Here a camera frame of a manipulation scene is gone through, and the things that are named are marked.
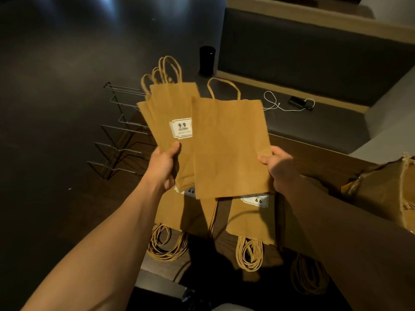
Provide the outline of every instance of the white cable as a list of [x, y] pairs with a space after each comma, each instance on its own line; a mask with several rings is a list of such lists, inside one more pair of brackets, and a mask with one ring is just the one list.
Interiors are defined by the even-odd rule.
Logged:
[[[274, 97], [274, 99], [275, 99], [275, 102], [272, 102], [271, 100], [269, 100], [269, 99], [267, 99], [266, 97], [265, 97], [265, 94], [266, 93], [271, 93], [272, 94], [272, 96]], [[271, 92], [271, 91], [269, 91], [269, 90], [267, 90], [264, 94], [263, 94], [263, 97], [265, 98], [265, 100], [266, 101], [268, 101], [268, 102], [270, 102], [270, 103], [272, 103], [272, 106], [271, 107], [269, 107], [269, 108], [262, 108], [264, 111], [266, 111], [266, 110], [273, 110], [273, 109], [281, 109], [282, 111], [303, 111], [304, 109], [307, 109], [307, 108], [303, 108], [303, 109], [300, 109], [300, 110], [285, 110], [285, 109], [282, 109], [281, 107], [280, 107], [280, 102], [277, 104], [277, 98], [275, 97], [275, 95], [274, 95], [274, 93], [273, 92]], [[313, 101], [313, 105], [311, 106], [311, 108], [314, 108], [314, 106], [315, 106], [315, 101], [314, 101], [314, 99], [311, 99], [311, 98], [307, 98], [306, 100], [304, 100], [305, 102], [307, 101], [307, 100], [312, 100]]]

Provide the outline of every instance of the black trash can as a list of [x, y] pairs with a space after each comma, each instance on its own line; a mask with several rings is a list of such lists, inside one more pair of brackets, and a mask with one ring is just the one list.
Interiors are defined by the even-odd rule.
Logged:
[[213, 65], [215, 64], [215, 48], [210, 46], [203, 46], [199, 49], [200, 70], [201, 76], [210, 78], [213, 75]]

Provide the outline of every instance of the white label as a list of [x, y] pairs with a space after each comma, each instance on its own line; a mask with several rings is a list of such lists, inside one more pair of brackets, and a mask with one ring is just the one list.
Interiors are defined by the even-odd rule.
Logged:
[[241, 196], [241, 200], [244, 203], [256, 205], [259, 207], [268, 207], [268, 195], [267, 194], [252, 194]]
[[173, 120], [170, 127], [175, 138], [191, 138], [193, 135], [192, 118]]
[[196, 198], [196, 193], [195, 193], [195, 187], [184, 190], [183, 192], [179, 192], [179, 190], [177, 189], [177, 187], [174, 187], [174, 189], [176, 190], [177, 193], [182, 193], [184, 195], [189, 195], [190, 197], [194, 197]]

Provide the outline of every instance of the person's left arm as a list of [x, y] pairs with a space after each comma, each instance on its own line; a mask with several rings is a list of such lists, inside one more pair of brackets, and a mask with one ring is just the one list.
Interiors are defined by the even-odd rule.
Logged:
[[180, 144], [157, 148], [137, 188], [49, 273], [22, 310], [124, 310], [148, 247], [162, 194], [174, 185]]

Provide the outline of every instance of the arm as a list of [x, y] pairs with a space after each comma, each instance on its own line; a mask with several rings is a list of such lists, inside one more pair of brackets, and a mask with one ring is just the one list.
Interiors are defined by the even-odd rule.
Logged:
[[293, 158], [272, 146], [275, 189], [290, 203], [309, 242], [354, 310], [410, 310], [415, 292], [415, 236], [333, 198], [300, 177]]
[[137, 188], [49, 273], [22, 310], [124, 310], [180, 144], [157, 148]]

